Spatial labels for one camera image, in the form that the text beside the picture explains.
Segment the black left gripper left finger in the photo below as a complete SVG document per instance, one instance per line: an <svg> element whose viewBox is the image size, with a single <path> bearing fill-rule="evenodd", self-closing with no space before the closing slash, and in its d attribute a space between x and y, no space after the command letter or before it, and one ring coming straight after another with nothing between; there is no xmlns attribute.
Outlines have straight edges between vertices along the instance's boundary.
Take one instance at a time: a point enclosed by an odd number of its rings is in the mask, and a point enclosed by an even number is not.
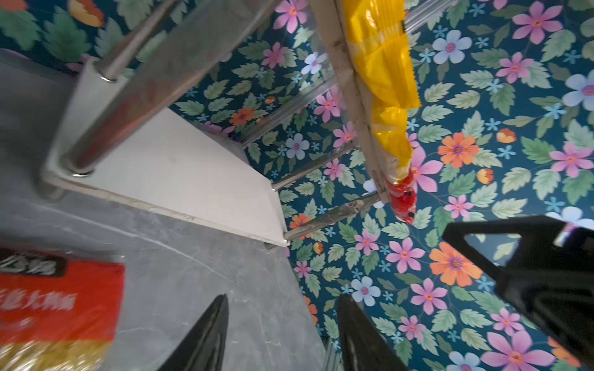
<svg viewBox="0 0 594 371"><path fill-rule="evenodd" d="M218 295L158 371L221 371L228 323L228 297Z"/></svg>

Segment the red spaghetti bag front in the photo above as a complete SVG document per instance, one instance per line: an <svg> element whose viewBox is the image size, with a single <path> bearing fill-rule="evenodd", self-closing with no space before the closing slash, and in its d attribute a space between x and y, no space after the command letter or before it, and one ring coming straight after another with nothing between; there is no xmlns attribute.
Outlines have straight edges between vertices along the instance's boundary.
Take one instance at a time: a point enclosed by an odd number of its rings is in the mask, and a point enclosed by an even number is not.
<svg viewBox="0 0 594 371"><path fill-rule="evenodd" d="M403 223L413 224L416 215L417 193L413 189L415 178L412 172L398 184L388 184L390 206Z"/></svg>

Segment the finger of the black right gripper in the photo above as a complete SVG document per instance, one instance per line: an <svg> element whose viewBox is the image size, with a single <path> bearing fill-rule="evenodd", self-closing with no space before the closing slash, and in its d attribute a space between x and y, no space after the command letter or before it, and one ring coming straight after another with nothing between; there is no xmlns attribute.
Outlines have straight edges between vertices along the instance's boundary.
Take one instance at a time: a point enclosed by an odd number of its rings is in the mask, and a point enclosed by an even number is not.
<svg viewBox="0 0 594 371"><path fill-rule="evenodd" d="M469 244L471 234L516 234L504 266ZM521 315L593 365L593 231L549 216L450 223L442 238L495 282L495 292Z"/></svg>

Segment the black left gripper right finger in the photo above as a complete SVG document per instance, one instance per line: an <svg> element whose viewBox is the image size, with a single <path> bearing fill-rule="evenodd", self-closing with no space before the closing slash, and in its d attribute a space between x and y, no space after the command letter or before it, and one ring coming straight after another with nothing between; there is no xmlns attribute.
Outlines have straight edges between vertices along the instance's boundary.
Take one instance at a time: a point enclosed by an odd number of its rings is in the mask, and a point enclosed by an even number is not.
<svg viewBox="0 0 594 371"><path fill-rule="evenodd" d="M344 370L408 370L349 295L338 298L337 324Z"/></svg>

